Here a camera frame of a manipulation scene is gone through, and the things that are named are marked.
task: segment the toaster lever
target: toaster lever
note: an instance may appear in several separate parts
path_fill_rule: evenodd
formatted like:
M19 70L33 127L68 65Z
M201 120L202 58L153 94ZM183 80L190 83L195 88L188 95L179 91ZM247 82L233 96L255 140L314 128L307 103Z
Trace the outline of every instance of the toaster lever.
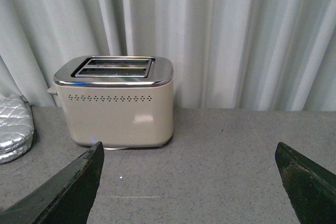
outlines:
M57 90L55 86L51 86L48 90L47 90L48 94L51 95L57 95Z

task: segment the toaster slot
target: toaster slot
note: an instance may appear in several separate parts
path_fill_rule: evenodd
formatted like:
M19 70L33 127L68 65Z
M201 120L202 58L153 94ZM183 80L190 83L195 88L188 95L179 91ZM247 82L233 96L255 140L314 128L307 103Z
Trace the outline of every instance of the toaster slot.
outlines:
M147 77L151 58L91 58L81 64L74 77Z
M145 68L84 68L80 76L143 76Z

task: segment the toaster base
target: toaster base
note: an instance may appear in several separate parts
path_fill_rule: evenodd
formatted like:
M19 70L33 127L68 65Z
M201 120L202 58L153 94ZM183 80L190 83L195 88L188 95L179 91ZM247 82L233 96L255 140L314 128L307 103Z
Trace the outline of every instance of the toaster base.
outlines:
M173 135L173 81L146 88L56 89L71 138L80 145L157 147Z

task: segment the cream toaster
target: cream toaster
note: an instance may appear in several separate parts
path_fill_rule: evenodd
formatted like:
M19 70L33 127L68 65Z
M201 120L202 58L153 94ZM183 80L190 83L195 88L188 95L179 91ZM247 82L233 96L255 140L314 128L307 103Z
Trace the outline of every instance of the cream toaster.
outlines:
M48 92L80 145L162 146L173 134L173 73L161 57L79 57L56 72Z

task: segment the silver quilted oven mitt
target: silver quilted oven mitt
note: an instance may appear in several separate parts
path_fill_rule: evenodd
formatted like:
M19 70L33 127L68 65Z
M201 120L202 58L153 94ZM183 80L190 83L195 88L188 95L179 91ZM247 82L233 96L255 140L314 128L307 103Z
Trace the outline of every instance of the silver quilted oven mitt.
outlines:
M0 100L0 164L26 153L33 139L30 106L22 97Z

